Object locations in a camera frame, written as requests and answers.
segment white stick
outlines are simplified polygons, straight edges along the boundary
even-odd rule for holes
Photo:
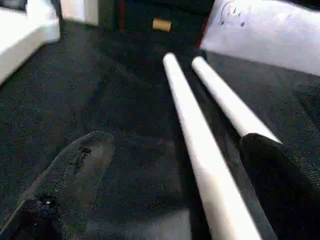
[[[256,133],[281,143],[203,57],[197,56],[192,61],[192,68],[241,137]]]
[[[261,239],[175,55],[163,64],[212,238]]]

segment white object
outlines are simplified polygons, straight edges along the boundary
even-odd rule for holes
[[[176,57],[163,65],[212,238],[261,239]]]
[[[97,26],[99,24],[98,0],[60,0],[64,19]]]
[[[320,12],[277,0],[216,0],[200,47],[320,75]]]
[[[209,66],[203,57],[197,56],[191,65],[241,137],[256,133],[280,143],[280,140]]]
[[[28,14],[0,7],[0,85],[43,44],[60,39],[52,6],[29,1]]]

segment small wooden block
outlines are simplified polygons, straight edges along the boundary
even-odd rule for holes
[[[171,22],[168,20],[162,20],[162,19],[155,18],[155,19],[153,19],[152,28],[155,30],[170,32]]]

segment red edge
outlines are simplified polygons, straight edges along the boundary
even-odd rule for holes
[[[120,0],[120,31],[125,31],[125,0]]]
[[[198,48],[200,48],[200,44],[201,44],[201,42],[202,42],[202,38],[204,37],[205,31],[206,31],[206,27],[207,27],[207,24],[208,24],[208,20],[209,20],[209,17],[207,17],[207,18],[204,20],[204,23],[202,24],[200,39],[199,39],[199,41],[198,41],[197,44],[196,44],[196,46],[197,46]]]

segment white wall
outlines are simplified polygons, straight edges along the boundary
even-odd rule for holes
[[[61,0],[64,19],[98,25],[98,0]]]
[[[92,25],[98,25],[98,0],[83,0],[84,1],[84,17],[85,22]]]

